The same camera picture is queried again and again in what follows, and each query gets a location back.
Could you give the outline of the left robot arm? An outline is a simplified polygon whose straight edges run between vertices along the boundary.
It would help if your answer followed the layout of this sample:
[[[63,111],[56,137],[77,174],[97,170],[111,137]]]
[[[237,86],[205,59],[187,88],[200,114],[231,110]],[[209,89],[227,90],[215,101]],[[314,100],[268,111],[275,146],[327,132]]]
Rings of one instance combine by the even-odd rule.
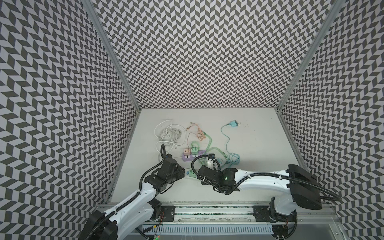
[[[96,210],[89,216],[80,240],[123,240],[132,231],[147,240],[158,239],[157,235],[146,235],[139,226],[162,220],[162,203],[156,197],[185,176],[185,169],[166,153],[165,145],[161,145],[160,156],[162,160],[141,176],[138,190],[110,209]]]

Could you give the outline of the purple power strip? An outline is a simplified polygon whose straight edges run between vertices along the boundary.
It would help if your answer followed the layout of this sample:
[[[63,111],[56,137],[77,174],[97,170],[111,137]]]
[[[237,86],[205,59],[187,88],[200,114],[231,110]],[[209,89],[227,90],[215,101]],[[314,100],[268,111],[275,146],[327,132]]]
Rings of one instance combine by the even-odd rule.
[[[183,154],[183,156],[182,156],[182,161],[184,161],[184,162],[191,162],[193,159],[195,159],[196,157],[198,157],[198,156],[202,156],[202,155],[204,155],[206,153],[206,151],[205,150],[201,150],[201,151],[199,151],[199,154],[198,155],[189,155],[189,156],[185,156],[184,154]]]

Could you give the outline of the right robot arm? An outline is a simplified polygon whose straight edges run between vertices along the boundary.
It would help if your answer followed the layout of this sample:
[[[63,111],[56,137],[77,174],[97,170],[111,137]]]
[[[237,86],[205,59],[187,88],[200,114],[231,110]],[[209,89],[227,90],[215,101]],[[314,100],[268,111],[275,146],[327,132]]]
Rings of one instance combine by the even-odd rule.
[[[317,178],[298,165],[275,172],[222,169],[214,154],[201,155],[191,162],[191,170],[203,186],[229,196],[234,192],[266,190],[277,192],[269,203],[271,222],[291,215],[297,208],[321,210],[322,201],[341,202],[342,197],[322,187]]]

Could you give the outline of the light green charger plug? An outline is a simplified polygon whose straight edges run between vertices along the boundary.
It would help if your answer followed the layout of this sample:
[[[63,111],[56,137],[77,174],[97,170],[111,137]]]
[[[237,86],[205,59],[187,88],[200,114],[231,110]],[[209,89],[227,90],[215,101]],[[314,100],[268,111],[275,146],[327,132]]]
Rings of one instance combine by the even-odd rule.
[[[191,148],[191,154],[192,155],[198,155],[199,154],[199,148]]]

